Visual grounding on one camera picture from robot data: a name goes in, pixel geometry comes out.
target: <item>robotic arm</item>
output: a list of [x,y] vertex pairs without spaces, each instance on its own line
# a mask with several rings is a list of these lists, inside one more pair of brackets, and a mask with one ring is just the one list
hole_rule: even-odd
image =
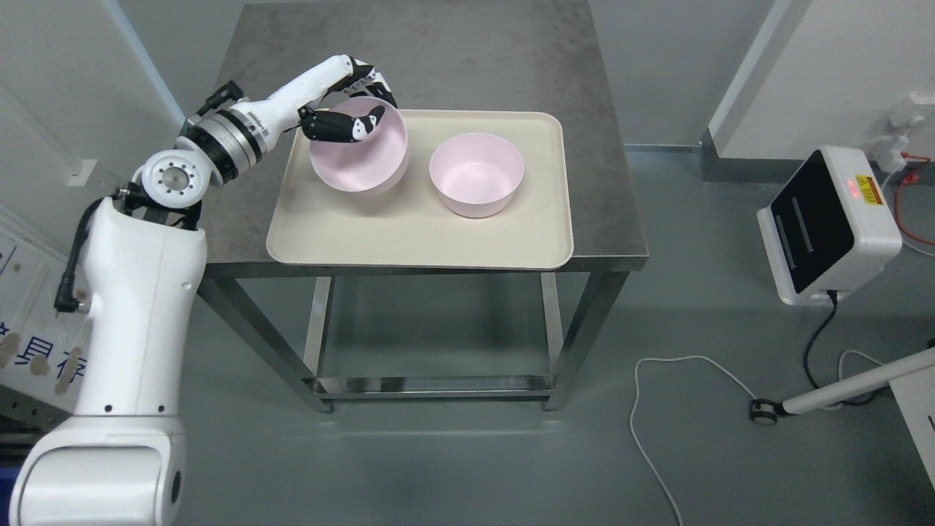
[[[88,312],[93,367],[75,414],[27,457],[10,500],[11,525],[172,523],[185,479],[181,356],[207,260],[205,231],[197,228],[201,199],[209,183],[234,180],[290,129],[301,127],[311,140],[365,140],[383,107],[356,117],[318,110],[334,92],[396,105],[382,75],[347,55],[265,100],[249,101],[228,82],[186,122],[174,149],[150,157],[126,187],[82,216],[55,308]],[[227,100],[236,102],[221,109]],[[139,208],[143,219],[131,215]],[[165,224],[171,212],[182,228]],[[86,241],[90,306],[72,294]]]

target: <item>yellow label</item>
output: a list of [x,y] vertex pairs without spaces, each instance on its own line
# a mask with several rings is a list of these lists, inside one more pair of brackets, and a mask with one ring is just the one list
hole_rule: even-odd
[[864,200],[870,205],[882,205],[883,199],[880,198],[880,191],[877,190],[876,182],[869,175],[858,175],[857,185],[860,186],[860,193]]

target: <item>pink bowl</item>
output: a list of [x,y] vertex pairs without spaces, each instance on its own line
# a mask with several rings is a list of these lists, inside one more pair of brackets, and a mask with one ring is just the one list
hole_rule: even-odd
[[379,194],[398,183],[409,166],[409,136],[399,111],[373,96],[356,96],[332,108],[354,117],[383,106],[377,129],[362,142],[309,143],[309,157],[315,173],[328,186],[360,195]]
[[428,163],[445,205],[474,218],[503,210],[523,180],[523,169],[523,157],[512,144],[480,132],[446,140]]

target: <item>black screen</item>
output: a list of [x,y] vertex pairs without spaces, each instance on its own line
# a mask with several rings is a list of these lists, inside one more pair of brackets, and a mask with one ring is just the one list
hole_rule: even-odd
[[797,293],[854,248],[854,232],[820,151],[792,176],[770,210]]

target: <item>wall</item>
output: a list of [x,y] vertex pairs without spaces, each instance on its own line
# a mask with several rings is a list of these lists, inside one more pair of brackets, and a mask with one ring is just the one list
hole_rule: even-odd
[[[776,2],[770,25],[711,123],[728,158],[804,159],[814,147],[868,150],[886,117],[935,75],[935,3],[928,0]],[[935,124],[907,150],[935,154]]]
[[[186,112],[216,88],[245,3],[120,0]],[[770,4],[591,0],[624,141],[696,144]]]
[[[0,215],[67,250],[84,208],[172,145],[182,116],[115,4],[0,3]],[[68,186],[97,159],[85,186]]]
[[772,3],[590,4],[624,142],[695,145]]

